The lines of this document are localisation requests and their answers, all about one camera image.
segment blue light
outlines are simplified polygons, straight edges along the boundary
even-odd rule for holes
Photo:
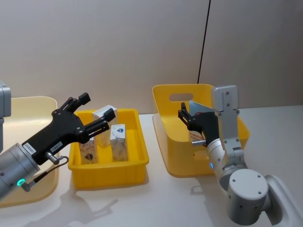
[[[24,183],[25,183],[25,179],[22,178],[22,179],[18,180],[17,186],[21,186],[21,185],[23,185]]]

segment metal connector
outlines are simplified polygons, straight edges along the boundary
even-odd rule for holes
[[[35,181],[32,181],[31,183],[23,183],[23,184],[21,185],[21,188],[22,188],[24,191],[29,192],[29,191],[30,191],[30,188],[31,188],[32,186],[34,186],[35,184],[36,184]]]
[[[192,141],[191,143],[194,146],[203,146],[206,145],[206,140]]]
[[[59,159],[57,159],[51,152],[46,152],[45,157],[55,165],[59,164]]]

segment white wall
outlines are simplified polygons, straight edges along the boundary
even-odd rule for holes
[[[237,84],[241,107],[303,104],[303,1],[212,0],[200,83]]]
[[[196,83],[208,0],[10,0],[0,79],[13,96],[152,109],[152,87]]]

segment cardboard box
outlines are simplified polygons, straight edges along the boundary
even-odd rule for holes
[[[95,120],[101,118],[103,116],[103,114],[110,108],[112,108],[114,110],[116,117],[108,123],[109,128],[113,124],[118,124],[118,111],[116,108],[114,108],[111,105],[104,106],[101,109],[93,112],[93,120],[95,121]],[[110,129],[95,136],[95,143],[103,148],[107,147],[110,144]]]
[[[125,124],[111,126],[110,145],[112,148],[113,161],[127,161]]]
[[[94,138],[90,138],[85,144],[79,143],[79,148],[82,164],[98,163],[98,150]]]

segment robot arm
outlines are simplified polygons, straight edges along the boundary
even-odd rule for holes
[[[263,177],[248,169],[238,138],[239,114],[236,86],[214,87],[212,104],[215,117],[210,113],[191,116],[181,105],[179,118],[189,130],[205,136],[200,142],[206,146],[208,157],[220,186],[227,191],[227,214],[239,225],[254,224],[265,211],[276,227],[303,226],[303,214],[285,184],[277,177]],[[210,127],[216,128],[218,135]]]
[[[81,105],[90,101],[87,93],[78,99],[70,97],[60,108],[52,112],[52,122],[37,134],[20,144],[15,144],[0,155],[0,200],[22,186],[25,191],[46,176],[50,171],[61,166],[59,161],[65,156],[55,157],[62,148],[72,142],[86,143],[91,137],[109,129],[108,123],[115,117],[113,109],[109,109],[98,120],[83,125],[74,111]],[[37,173],[47,160],[52,161],[56,167],[36,177],[30,184],[25,183],[26,178]]]
[[[3,123],[4,117],[11,115],[10,88],[0,80],[0,153],[3,150]]]

